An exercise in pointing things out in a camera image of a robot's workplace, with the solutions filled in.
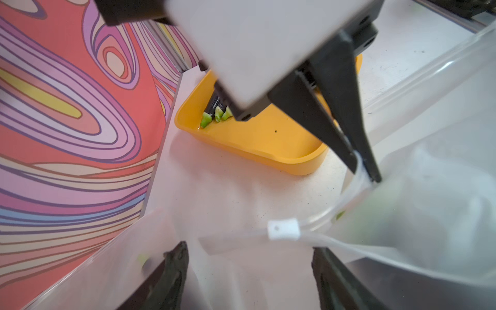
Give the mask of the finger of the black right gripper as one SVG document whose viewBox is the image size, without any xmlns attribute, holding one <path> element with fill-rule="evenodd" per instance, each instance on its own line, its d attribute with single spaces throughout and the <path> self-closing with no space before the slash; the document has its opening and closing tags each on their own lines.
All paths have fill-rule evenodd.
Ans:
<svg viewBox="0 0 496 310">
<path fill-rule="evenodd" d="M 351 172 L 356 171 L 358 161 L 352 148 L 301 72 L 290 73 L 268 92 L 267 97 L 291 119 L 325 143 Z"/>
<path fill-rule="evenodd" d="M 341 30 L 308 59 L 308 67 L 347 144 L 359 153 L 371 181 L 382 181 L 364 128 L 353 38 Z"/>
</svg>

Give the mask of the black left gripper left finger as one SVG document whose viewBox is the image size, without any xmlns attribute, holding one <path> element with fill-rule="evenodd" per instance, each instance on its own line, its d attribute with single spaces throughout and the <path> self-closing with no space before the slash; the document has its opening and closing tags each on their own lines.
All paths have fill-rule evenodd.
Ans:
<svg viewBox="0 0 496 310">
<path fill-rule="evenodd" d="M 165 310 L 181 308 L 187 280 L 189 250 L 185 241 L 164 253 L 164 260 L 120 309 Z"/>
</svg>

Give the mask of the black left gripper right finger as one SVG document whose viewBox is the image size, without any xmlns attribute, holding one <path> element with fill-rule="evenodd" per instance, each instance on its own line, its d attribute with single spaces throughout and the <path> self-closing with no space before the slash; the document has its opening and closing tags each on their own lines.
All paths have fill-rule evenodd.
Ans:
<svg viewBox="0 0 496 310">
<path fill-rule="evenodd" d="M 311 262 L 321 309 L 387 309 L 326 247 L 316 247 Z"/>
</svg>

